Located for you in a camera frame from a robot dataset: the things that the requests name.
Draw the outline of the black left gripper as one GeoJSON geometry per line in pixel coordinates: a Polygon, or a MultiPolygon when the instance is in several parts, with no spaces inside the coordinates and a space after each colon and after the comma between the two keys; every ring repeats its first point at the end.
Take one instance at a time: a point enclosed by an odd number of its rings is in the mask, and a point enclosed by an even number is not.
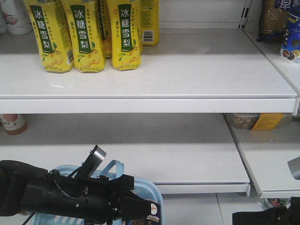
{"type": "Polygon", "coordinates": [[[85,224],[112,224],[146,218],[151,213],[150,200],[134,194],[134,177],[122,175],[108,180],[105,176],[93,179],[84,191],[80,216],[85,224]]]}

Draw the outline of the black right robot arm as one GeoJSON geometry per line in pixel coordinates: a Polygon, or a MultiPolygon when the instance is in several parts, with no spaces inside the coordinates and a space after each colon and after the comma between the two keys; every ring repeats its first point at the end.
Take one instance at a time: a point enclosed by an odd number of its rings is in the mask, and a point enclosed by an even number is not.
{"type": "Polygon", "coordinates": [[[235,212],[233,225],[299,225],[300,198],[291,197],[290,207],[269,208],[263,211],[235,212]]]}

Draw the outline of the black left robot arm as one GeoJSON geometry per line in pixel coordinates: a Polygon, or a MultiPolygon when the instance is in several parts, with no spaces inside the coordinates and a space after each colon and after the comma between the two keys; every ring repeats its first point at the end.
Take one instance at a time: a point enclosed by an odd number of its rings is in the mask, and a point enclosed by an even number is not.
{"type": "Polygon", "coordinates": [[[93,177],[98,163],[83,163],[69,175],[27,163],[0,163],[0,214],[21,211],[81,218],[86,225],[142,219],[150,214],[151,202],[136,195],[134,178],[93,177]]]}

